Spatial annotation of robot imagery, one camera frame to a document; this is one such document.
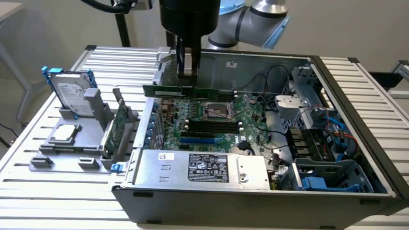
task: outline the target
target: white wall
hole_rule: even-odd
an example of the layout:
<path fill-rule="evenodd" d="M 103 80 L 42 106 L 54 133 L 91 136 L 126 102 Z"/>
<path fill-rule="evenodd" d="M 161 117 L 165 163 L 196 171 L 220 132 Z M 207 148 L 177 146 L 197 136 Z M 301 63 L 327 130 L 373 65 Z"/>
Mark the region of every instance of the white wall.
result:
<path fill-rule="evenodd" d="M 373 71 L 389 71 L 399 59 L 409 59 L 408 0 L 287 0 L 287 4 L 292 22 L 273 52 L 356 57 Z M 165 45 L 157 9 L 135 13 L 136 26 L 141 23 L 139 46 Z M 260 50 L 245 44 L 240 49 Z"/>
<path fill-rule="evenodd" d="M 70 69 L 88 44 L 122 45 L 115 16 L 79 0 L 8 1 L 23 2 L 26 9 L 7 20 L 0 41 L 28 79 L 43 79 L 44 65 Z M 0 60 L 0 79 L 12 77 Z"/>

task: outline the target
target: floor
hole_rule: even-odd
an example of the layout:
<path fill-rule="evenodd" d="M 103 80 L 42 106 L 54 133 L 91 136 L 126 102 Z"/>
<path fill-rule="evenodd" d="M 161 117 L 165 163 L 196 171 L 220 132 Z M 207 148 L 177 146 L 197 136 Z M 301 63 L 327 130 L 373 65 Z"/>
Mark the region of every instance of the floor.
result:
<path fill-rule="evenodd" d="M 3 79 L 0 77 L 0 93 L 0 123 L 14 129 L 14 131 L 19 135 L 23 131 L 23 128 L 22 124 L 16 120 L 16 113 L 23 97 L 23 89 L 15 79 Z M 50 95 L 51 89 L 48 87 L 44 87 L 44 90 L 32 101 L 31 107 L 26 114 L 24 121 L 31 121 Z M 8 142 L 16 139 L 14 133 L 3 127 L 0 127 L 0 137 L 3 137 Z M 6 152 L 7 148 L 0 144 L 0 159 L 4 156 Z"/>

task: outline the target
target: warning label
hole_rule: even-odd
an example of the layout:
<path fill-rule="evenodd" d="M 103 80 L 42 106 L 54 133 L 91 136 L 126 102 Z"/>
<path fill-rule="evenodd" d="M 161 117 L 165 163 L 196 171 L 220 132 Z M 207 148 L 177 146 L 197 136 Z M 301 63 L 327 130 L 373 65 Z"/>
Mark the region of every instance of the warning label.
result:
<path fill-rule="evenodd" d="M 189 154 L 189 181 L 229 182 L 228 155 Z"/>

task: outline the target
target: robotic arm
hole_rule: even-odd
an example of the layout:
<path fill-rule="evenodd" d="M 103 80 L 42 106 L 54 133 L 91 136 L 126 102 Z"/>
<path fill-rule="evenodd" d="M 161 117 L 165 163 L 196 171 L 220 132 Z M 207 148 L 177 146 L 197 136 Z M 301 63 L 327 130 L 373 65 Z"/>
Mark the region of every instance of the robotic arm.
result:
<path fill-rule="evenodd" d="M 82 0 L 111 13 L 148 10 L 152 0 L 116 0 L 114 6 Z M 231 49 L 239 41 L 272 49 L 289 17 L 285 0 L 159 0 L 161 25 L 176 37 L 179 84 L 195 86 L 200 67 L 201 37 L 209 35 L 212 49 Z"/>

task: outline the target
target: green circuit board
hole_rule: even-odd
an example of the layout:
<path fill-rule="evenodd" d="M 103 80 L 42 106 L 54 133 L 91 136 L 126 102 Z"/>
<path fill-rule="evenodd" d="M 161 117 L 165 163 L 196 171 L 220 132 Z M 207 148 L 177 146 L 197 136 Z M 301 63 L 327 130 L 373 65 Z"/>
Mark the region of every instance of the green circuit board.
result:
<path fill-rule="evenodd" d="M 268 136 L 267 132 L 260 131 L 252 124 L 252 112 L 257 104 L 252 96 L 240 95 L 232 103 L 203 102 L 184 99 L 164 100 L 164 150 L 180 150 L 181 132 L 185 132 L 185 120 L 193 121 L 223 121 L 223 122 L 241 122 L 243 130 L 240 133 L 215 133 L 216 144 L 189 144 L 189 151 L 212 151 L 212 152 L 231 152 L 243 153 L 237 149 L 237 144 L 247 140 L 253 149 L 260 154 L 260 147 L 257 147 L 256 137 L 264 139 Z M 255 114 L 260 115 L 263 107 L 259 106 Z M 256 125 L 267 129 L 267 124 L 256 122 Z"/>

